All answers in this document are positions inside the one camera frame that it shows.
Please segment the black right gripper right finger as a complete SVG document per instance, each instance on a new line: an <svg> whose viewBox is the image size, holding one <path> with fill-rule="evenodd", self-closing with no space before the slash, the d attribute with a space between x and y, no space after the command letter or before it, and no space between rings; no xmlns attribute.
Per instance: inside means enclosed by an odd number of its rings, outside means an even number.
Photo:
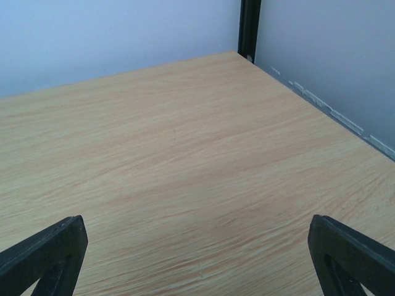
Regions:
<svg viewBox="0 0 395 296"><path fill-rule="evenodd" d="M349 226L314 215L309 251L324 295L394 295L394 250Z"/></svg>

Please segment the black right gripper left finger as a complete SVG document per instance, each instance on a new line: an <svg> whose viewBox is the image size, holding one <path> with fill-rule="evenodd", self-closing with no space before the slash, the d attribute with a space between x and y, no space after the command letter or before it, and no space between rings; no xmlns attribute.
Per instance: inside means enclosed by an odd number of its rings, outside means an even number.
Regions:
<svg viewBox="0 0 395 296"><path fill-rule="evenodd" d="M72 295L88 236L80 215L66 217L1 252L1 295Z"/></svg>

